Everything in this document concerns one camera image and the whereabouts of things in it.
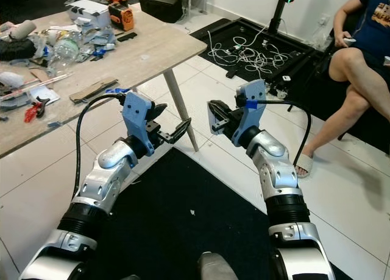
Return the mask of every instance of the trash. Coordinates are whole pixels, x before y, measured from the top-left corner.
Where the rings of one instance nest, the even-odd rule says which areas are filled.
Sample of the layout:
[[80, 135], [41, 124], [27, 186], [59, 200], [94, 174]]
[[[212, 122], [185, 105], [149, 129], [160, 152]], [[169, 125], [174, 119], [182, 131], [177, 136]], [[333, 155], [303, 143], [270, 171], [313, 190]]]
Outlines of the trash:
[[3, 83], [13, 89], [24, 85], [23, 76], [13, 72], [0, 73], [0, 83]]
[[22, 93], [17, 97], [1, 101], [0, 109], [13, 110], [28, 104], [30, 104], [30, 97], [26, 93]]
[[31, 40], [4, 41], [0, 40], [0, 61], [28, 59], [34, 56], [37, 49]]
[[80, 53], [76, 58], [76, 62], [78, 62], [78, 63], [84, 62], [86, 59], [88, 59], [92, 55], [92, 53], [94, 51], [95, 51], [95, 49], [94, 49], [94, 46], [92, 44], [84, 44], [80, 48]]
[[6, 23], [0, 24], [0, 32], [5, 32], [6, 30], [9, 30], [11, 27], [13, 27], [14, 24], [10, 21], [7, 21]]
[[10, 61], [11, 66], [17, 66], [17, 67], [28, 67], [30, 66], [29, 59], [15, 59]]
[[79, 54], [80, 39], [80, 32], [73, 30], [55, 44], [53, 56], [48, 64], [49, 75], [55, 76], [68, 71]]
[[30, 90], [30, 94], [34, 99], [37, 99], [38, 96], [41, 99], [50, 99], [48, 105], [60, 99], [60, 96], [54, 90], [47, 88], [45, 85], [33, 88]]
[[111, 27], [104, 29], [93, 29], [88, 31], [84, 37], [85, 43], [96, 44], [98, 46], [105, 46], [106, 44], [114, 44], [116, 41], [114, 31]]
[[113, 50], [113, 49], [115, 49], [115, 44], [106, 44], [106, 45], [103, 47], [103, 49], [106, 50], [106, 51]]
[[72, 30], [79, 30], [76, 24], [71, 24], [70, 26], [51, 26], [50, 29], [65, 30], [67, 32], [70, 32]]
[[95, 57], [92, 58], [91, 61], [98, 61], [98, 60], [102, 59], [104, 54], [105, 54], [105, 52], [106, 52], [106, 50], [103, 50], [103, 49], [98, 50], [98, 51], [94, 51], [92, 53], [92, 56], [95, 56]]
[[31, 20], [25, 20], [10, 32], [9, 37], [11, 40], [23, 40], [36, 28]]
[[58, 42], [63, 36], [67, 35], [69, 30], [67, 27], [55, 27], [55, 29], [52, 29], [51, 26], [50, 29], [46, 29], [42, 31], [42, 34], [46, 37], [46, 43], [49, 44], [50, 46], [54, 46], [56, 42]]
[[58, 77], [54, 77], [52, 79], [49, 79], [45, 82], [41, 82], [41, 83], [38, 83], [38, 84], [34, 84], [34, 85], [31, 85], [31, 86], [28, 86], [28, 87], [25, 87], [25, 88], [22, 88], [22, 89], [18, 89], [10, 94], [7, 94], [6, 96], [0, 96], [0, 107], [3, 107], [4, 105], [4, 101], [5, 100], [9, 100], [9, 99], [14, 99], [15, 97], [19, 97], [25, 93], [27, 93], [28, 91], [32, 90], [33, 88], [36, 88], [36, 87], [39, 87], [39, 86], [43, 86], [43, 85], [49, 85], [49, 84], [52, 84], [56, 81], [59, 81], [59, 80], [62, 80], [64, 78], [67, 78], [69, 77], [71, 74], [63, 74], [61, 76], [58, 76]]
[[50, 79], [44, 70], [38, 68], [30, 69], [30, 73], [38, 78], [40, 82], [48, 81]]
[[5, 84], [2, 84], [0, 82], [0, 96], [6, 96], [7, 94], [10, 94], [10, 93], [12, 93], [11, 87], [9, 87]]
[[46, 41], [47, 41], [46, 37], [35, 33], [33, 35], [30, 35], [28, 39], [33, 42], [34, 47], [36, 49], [34, 56], [32, 56], [33, 59], [48, 56], [49, 51], [48, 48], [46, 47]]
[[115, 89], [106, 89], [105, 93], [126, 93], [130, 91], [130, 89], [123, 89], [123, 88], [115, 88]]
[[91, 29], [95, 29], [95, 26], [93, 25], [92, 20], [90, 20], [88, 18], [78, 17], [74, 21], [74, 23], [76, 23], [80, 27], [81, 33], [86, 33], [87, 31], [89, 31]]
[[63, 124], [59, 121], [57, 122], [50, 122], [48, 123], [48, 127], [49, 128], [57, 128], [57, 127], [61, 127]]

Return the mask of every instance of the black stand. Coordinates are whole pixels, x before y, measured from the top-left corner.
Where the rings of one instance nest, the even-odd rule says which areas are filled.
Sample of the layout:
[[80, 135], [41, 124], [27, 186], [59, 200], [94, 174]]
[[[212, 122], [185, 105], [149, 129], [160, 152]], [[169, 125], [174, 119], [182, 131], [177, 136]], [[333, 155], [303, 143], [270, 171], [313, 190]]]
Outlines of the black stand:
[[270, 35], [276, 35], [279, 29], [280, 22], [282, 21], [282, 13], [285, 8], [286, 0], [279, 0], [275, 10], [275, 14], [268, 28]]

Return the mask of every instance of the paper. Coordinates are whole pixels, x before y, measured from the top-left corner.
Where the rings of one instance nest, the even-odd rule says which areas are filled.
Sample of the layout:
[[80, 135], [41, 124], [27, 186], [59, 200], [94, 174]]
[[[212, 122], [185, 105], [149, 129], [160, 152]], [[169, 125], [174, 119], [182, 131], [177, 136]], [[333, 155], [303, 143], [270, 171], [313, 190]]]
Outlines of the paper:
[[49, 89], [45, 85], [33, 88], [30, 90], [30, 94], [34, 99], [37, 99], [38, 96], [40, 99], [50, 99], [47, 105], [60, 99], [60, 96], [53, 89]]
[[55, 30], [76, 30], [76, 31], [80, 30], [76, 24], [72, 24], [70, 26], [51, 26], [50, 29], [55, 29]]

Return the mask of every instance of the wooden table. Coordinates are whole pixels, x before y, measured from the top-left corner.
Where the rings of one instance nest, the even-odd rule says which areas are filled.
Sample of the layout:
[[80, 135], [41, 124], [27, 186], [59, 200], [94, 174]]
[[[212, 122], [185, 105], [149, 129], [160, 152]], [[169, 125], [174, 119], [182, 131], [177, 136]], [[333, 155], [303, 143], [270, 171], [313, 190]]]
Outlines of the wooden table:
[[[85, 104], [74, 105], [69, 95], [106, 77], [117, 78], [121, 88], [135, 89], [138, 85], [164, 74], [180, 117], [183, 120], [188, 119], [172, 68], [203, 52], [207, 45], [138, 8], [134, 8], [133, 14], [135, 19], [133, 31], [138, 36], [118, 43], [115, 51], [107, 53], [102, 60], [87, 60], [73, 65], [74, 74], [54, 84], [54, 90], [61, 99], [48, 105], [43, 118], [34, 119], [29, 124], [24, 123], [26, 106], [8, 111], [6, 114], [1, 113], [2, 116], [8, 116], [9, 121], [0, 124], [0, 158], [52, 131], [53, 128], [48, 127], [48, 122], [53, 121], [53, 115], [54, 120], [61, 123], [67, 123], [77, 117]], [[62, 12], [36, 19], [34, 23], [37, 30], [43, 30], [49, 26], [65, 26], [72, 22], [68, 14]], [[6, 70], [6, 66], [0, 66], [0, 71]], [[25, 70], [24, 75], [30, 74], [28, 69], [22, 70]], [[192, 127], [188, 129], [188, 134], [197, 151]]]

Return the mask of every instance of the white slipper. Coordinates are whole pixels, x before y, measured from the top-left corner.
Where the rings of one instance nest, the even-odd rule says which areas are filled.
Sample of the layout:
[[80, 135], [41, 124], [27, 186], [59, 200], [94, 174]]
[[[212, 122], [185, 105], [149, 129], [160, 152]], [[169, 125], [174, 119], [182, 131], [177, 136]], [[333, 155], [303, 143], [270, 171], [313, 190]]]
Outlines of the white slipper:
[[313, 167], [313, 159], [307, 155], [301, 154], [297, 162], [297, 167], [307, 171], [305, 175], [297, 174], [298, 178], [306, 178], [310, 174]]

